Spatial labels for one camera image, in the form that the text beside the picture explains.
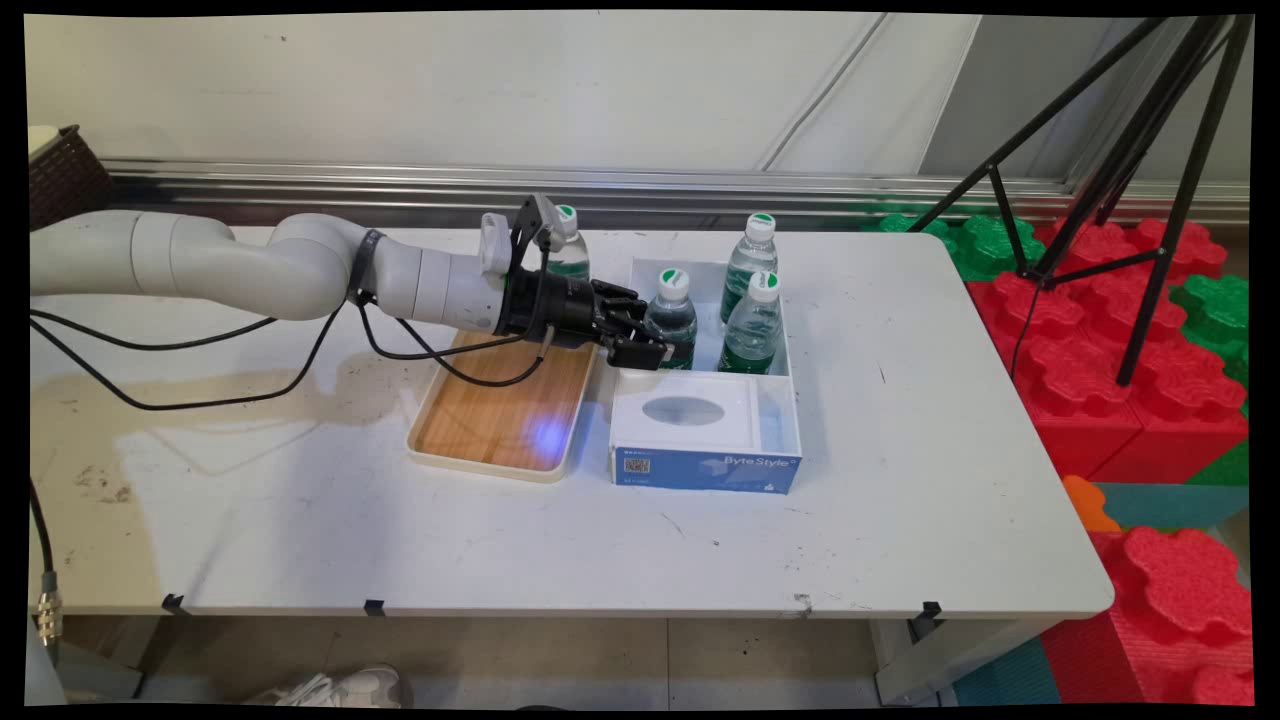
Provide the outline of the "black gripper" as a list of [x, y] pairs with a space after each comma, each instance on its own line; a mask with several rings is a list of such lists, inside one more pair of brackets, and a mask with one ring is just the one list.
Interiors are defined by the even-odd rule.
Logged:
[[636, 291], [618, 284], [518, 269], [504, 278], [497, 334], [541, 342], [552, 327], [556, 342], [604, 338], [608, 365], [655, 372], [669, 359], [669, 345], [650, 337], [643, 325], [613, 329], [609, 319], [640, 323], [646, 310], [648, 302]]

